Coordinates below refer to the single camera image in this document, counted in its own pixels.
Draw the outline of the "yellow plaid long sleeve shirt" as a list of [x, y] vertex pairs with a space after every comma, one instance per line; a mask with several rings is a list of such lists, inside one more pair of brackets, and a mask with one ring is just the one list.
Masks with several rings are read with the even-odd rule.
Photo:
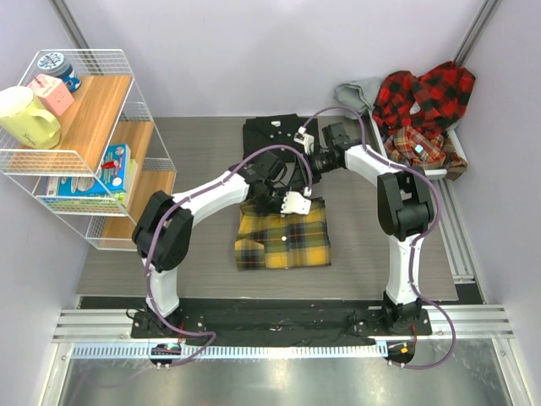
[[240, 223], [234, 243], [239, 271], [331, 264], [331, 240], [323, 199], [312, 200], [307, 215], [261, 214], [248, 202], [239, 210]]

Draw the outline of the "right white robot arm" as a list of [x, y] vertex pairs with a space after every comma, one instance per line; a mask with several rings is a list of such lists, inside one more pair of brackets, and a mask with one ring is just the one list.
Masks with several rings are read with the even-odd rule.
[[344, 168], [375, 186], [377, 217], [388, 236], [390, 256], [381, 321], [390, 333], [408, 332], [421, 317], [420, 250], [434, 224], [429, 180], [423, 169], [398, 165], [371, 146], [352, 140], [341, 123], [326, 126], [323, 135], [326, 148], [320, 153], [304, 126], [298, 129], [294, 141], [303, 146], [314, 176]]

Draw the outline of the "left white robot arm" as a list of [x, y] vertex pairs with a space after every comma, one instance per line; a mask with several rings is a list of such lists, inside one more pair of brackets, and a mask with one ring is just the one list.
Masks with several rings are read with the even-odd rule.
[[274, 181], [286, 164], [265, 151], [249, 162], [229, 167], [223, 174], [197, 188], [169, 195], [156, 191], [147, 202], [132, 240], [144, 266], [146, 305], [151, 328], [161, 337], [179, 329], [178, 267], [186, 257], [193, 228], [217, 212], [254, 197], [281, 201]]

